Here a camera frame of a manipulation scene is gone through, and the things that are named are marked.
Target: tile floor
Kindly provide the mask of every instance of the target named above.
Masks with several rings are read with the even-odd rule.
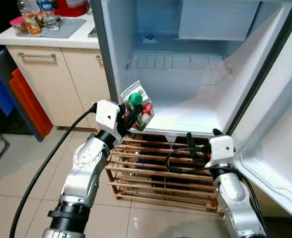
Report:
[[[0,161],[0,238],[9,236],[12,218],[30,180],[47,154],[64,132],[53,129],[39,143],[33,136],[5,135],[11,145]],[[40,238],[50,225],[49,210],[54,209],[65,178],[72,165],[75,148],[84,143],[89,133],[73,132],[39,178],[22,212],[16,237]],[[88,238],[192,238],[227,237],[220,217],[189,209],[157,206],[116,200],[107,185],[103,171],[100,188],[86,225]],[[276,225],[274,237],[288,237]],[[292,225],[286,225],[289,236]]]

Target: white countertop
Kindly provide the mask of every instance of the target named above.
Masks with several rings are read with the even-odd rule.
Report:
[[[84,14],[70,18],[81,18],[86,22],[69,38],[19,37],[16,36],[14,28],[10,27],[0,33],[0,45],[99,49],[97,37],[88,37],[89,32],[95,26],[93,16]]]

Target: cabinet handle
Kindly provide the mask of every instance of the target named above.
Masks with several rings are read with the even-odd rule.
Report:
[[[17,54],[19,57],[34,57],[34,58],[56,58],[56,54],[51,55],[25,55],[24,53],[20,52]]]
[[[96,60],[103,60],[102,56],[96,56],[95,59]]]

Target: snack bag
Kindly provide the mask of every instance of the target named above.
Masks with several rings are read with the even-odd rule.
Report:
[[[121,97],[127,109],[124,118],[129,115],[134,108],[134,105],[141,104],[143,106],[143,111],[139,114],[136,123],[133,125],[133,128],[143,131],[153,118],[154,110],[151,100],[147,96],[144,88],[141,86],[141,82],[136,81],[133,83],[121,94]]]

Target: black cable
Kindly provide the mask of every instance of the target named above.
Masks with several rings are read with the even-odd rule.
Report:
[[[260,220],[260,223],[262,224],[263,226],[263,229],[265,231],[265,234],[268,238],[270,238],[270,234],[269,234],[269,231],[267,229],[267,226],[265,224],[265,221],[264,221],[264,217],[262,215],[262,211],[260,209],[260,204],[257,200],[257,197],[256,197],[256,194],[255,194],[255,191],[252,187],[252,184],[250,183],[250,181],[248,180],[248,178],[242,174],[239,170],[237,169],[234,169],[234,168],[230,168],[230,167],[206,167],[206,168],[199,168],[199,169],[192,169],[192,170],[183,170],[179,167],[173,167],[173,166],[169,166],[169,158],[170,156],[176,154],[178,151],[201,151],[203,150],[204,147],[197,147],[197,148],[179,148],[179,149],[176,149],[176,150],[173,150],[172,152],[170,152],[167,157],[166,157],[166,160],[165,160],[165,164],[167,166],[167,168],[169,169],[170,172],[173,172],[173,173],[180,173],[180,174],[195,174],[196,172],[198,171],[206,171],[206,170],[228,170],[230,172],[233,172],[235,173],[241,180],[244,179],[244,181],[246,182],[249,190],[250,190],[250,193],[252,195],[252,198],[253,198],[253,204],[252,205],[252,208],[254,209],[258,219]]]
[[[35,176],[33,177],[31,183],[29,184],[27,190],[25,191],[25,194],[23,195],[20,204],[17,208],[17,211],[15,213],[15,216],[13,218],[12,224],[11,224],[11,229],[10,229],[10,235],[9,238],[14,238],[15,237],[15,233],[16,233],[16,228],[18,225],[18,221],[19,221],[19,217],[21,215],[22,209],[27,201],[27,198],[33,188],[33,186],[35,185],[35,183],[37,182],[38,178],[40,177],[41,173],[43,172],[43,170],[45,169],[45,167],[47,166],[47,164],[50,162],[51,158],[54,156],[54,154],[56,153],[56,151],[59,149],[59,147],[61,146],[61,144],[64,142],[64,140],[66,139],[66,137],[70,134],[70,132],[75,128],[75,126],[83,119],[85,118],[88,114],[90,113],[96,113],[96,107],[97,104],[95,103],[87,112],[85,112],[82,116],[80,116],[71,126],[70,128],[63,134],[63,136],[61,137],[61,139],[58,141],[58,143],[56,144],[56,146],[53,148],[53,150],[50,152],[50,154],[47,156],[47,158],[45,159],[45,161],[43,162],[43,164],[41,165],[41,167],[39,168],[39,170],[37,171],[37,173],[35,174]]]

